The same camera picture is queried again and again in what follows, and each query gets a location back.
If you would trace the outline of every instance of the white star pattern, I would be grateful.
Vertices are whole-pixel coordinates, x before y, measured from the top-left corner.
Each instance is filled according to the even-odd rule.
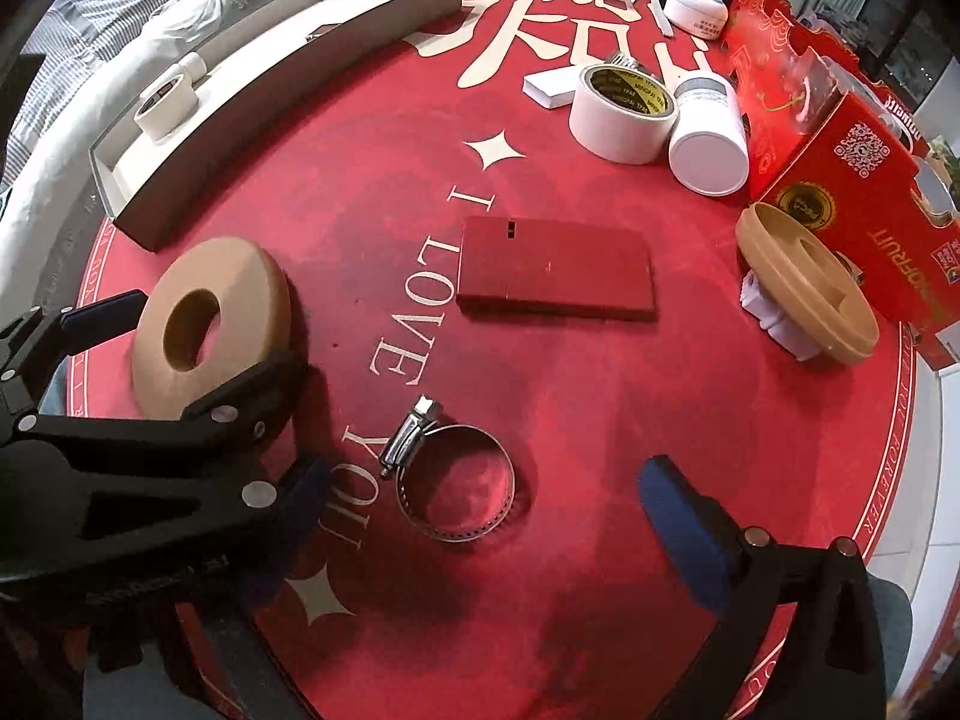
[[[340,603],[340,599],[333,593],[330,579],[326,574],[326,566],[309,579],[288,579],[287,584],[294,589],[296,595],[304,605],[306,624],[310,625],[318,617],[325,614],[353,615],[347,607]]]
[[[505,132],[506,130],[501,129],[499,135],[494,135],[493,138],[487,138],[486,141],[476,141],[475,143],[464,141],[464,146],[469,146],[480,155],[480,159],[483,160],[484,170],[490,165],[493,165],[494,162],[499,162],[501,159],[526,156],[526,154],[521,154],[513,148],[510,143],[507,143],[507,139],[504,137]]]

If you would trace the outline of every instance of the round table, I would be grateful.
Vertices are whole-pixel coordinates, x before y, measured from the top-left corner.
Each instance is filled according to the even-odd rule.
[[[150,292],[186,248],[237,235],[280,263],[315,367],[293,428],[335,466],[318,528],[258,624],[326,720],[644,717],[712,627],[656,542],[635,484],[669,454],[741,525],[781,542],[875,543],[899,478],[914,380],[909,338],[880,317],[858,367],[800,364],[738,302],[744,197],[690,193],[661,161],[577,145],[568,108],[521,93],[533,71],[625,42],[647,67],[723,69],[716,47],[664,40],[648,0],[464,0],[464,13],[343,74],[208,187],[159,254],[108,223],[80,303]],[[472,214],[640,230],[655,322],[468,319],[453,301]],[[136,415],[131,338],[73,359],[74,415]],[[403,519],[377,455],[421,392],[496,435],[517,466],[508,521],[469,545]],[[733,707],[776,662],[776,615]]]

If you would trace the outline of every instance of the wall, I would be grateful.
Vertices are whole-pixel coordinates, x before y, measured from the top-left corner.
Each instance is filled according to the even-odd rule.
[[[875,55],[883,50],[906,7],[907,0],[867,0],[864,4],[857,20],[867,25],[867,46]]]
[[[955,58],[920,104],[914,119],[928,140],[943,135],[953,153],[960,154],[960,63]]]

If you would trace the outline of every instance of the white label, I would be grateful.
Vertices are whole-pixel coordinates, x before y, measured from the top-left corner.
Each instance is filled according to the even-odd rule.
[[[944,345],[950,357],[960,362],[960,322],[954,322],[937,333],[937,341]]]
[[[677,104],[684,105],[685,103],[694,103],[697,100],[702,100],[704,103],[717,103],[723,105],[724,108],[728,107],[726,93],[715,92],[712,89],[692,89],[683,93],[683,95],[679,95]]]

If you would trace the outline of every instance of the white plastic stick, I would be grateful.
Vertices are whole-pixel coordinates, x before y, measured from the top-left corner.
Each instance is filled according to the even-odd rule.
[[[664,33],[664,37],[673,37],[673,26],[670,25],[670,22],[666,18],[661,2],[659,0],[650,0],[647,7],[650,8],[650,12],[654,16],[656,26],[658,26],[659,30]]]

